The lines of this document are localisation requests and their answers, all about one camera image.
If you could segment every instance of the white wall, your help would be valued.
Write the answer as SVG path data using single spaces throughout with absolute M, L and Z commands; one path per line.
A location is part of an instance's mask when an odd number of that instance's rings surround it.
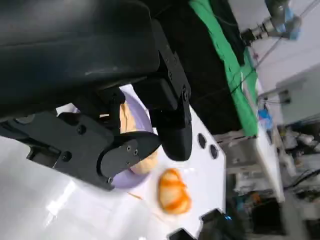
M 298 84 L 289 85 L 291 103 L 281 105 L 283 124 L 293 124 L 320 114 L 320 65 L 289 80 L 299 81 Z
M 313 0 L 292 0 L 291 8 L 300 15 Z M 254 28 L 269 17 L 264 0 L 229 0 L 239 28 Z M 320 6 L 303 19 L 301 36 L 297 41 L 282 40 L 257 69 L 265 92 L 276 84 L 320 63 Z M 266 39 L 253 44 L 259 57 L 270 49 L 276 39 Z

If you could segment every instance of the croissant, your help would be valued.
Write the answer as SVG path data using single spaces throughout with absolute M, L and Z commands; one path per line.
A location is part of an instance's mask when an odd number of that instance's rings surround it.
M 162 209 L 168 214 L 184 214 L 191 208 L 191 199 L 186 192 L 177 169 L 167 169 L 159 180 L 158 199 Z

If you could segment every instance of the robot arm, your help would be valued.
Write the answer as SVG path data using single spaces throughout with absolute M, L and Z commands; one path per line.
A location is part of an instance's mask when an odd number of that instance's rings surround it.
M 270 18 L 255 29 L 247 29 L 241 37 L 247 46 L 268 37 L 296 40 L 299 37 L 302 20 L 290 9 L 290 0 L 265 0 Z
M 190 86 L 160 24 L 132 0 L 0 3 L 0 135 L 28 159 L 111 190 L 113 177 L 159 145 L 192 150 Z M 120 134 L 119 86 L 131 83 L 159 136 Z M 73 103 L 80 113 L 53 111 Z

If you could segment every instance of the purple plate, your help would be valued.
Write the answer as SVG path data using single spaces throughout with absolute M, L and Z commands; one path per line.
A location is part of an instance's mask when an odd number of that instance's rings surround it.
M 138 131 L 147 131 L 153 133 L 150 119 L 143 107 L 130 94 L 123 92 L 125 100 L 135 120 L 136 129 Z M 130 189 L 141 184 L 148 174 L 134 174 L 130 169 L 124 170 L 114 176 L 112 185 L 117 189 Z

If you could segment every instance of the black device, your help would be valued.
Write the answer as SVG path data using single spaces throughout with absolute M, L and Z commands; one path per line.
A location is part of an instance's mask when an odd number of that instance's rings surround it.
M 201 217 L 202 228 L 198 240 L 245 240 L 245 234 L 239 230 L 232 218 L 215 209 Z M 185 229 L 171 234 L 169 240 L 195 240 Z
M 265 198 L 250 214 L 252 230 L 258 235 L 287 235 L 282 221 L 281 205 L 275 198 Z
M 111 190 L 117 173 L 160 144 L 174 161 L 190 157 L 191 89 L 148 7 L 136 0 L 0 5 L 0 135 L 29 145 L 29 160 Z M 118 87 L 129 83 L 158 136 L 120 134 Z M 80 113 L 57 116 L 68 103 Z

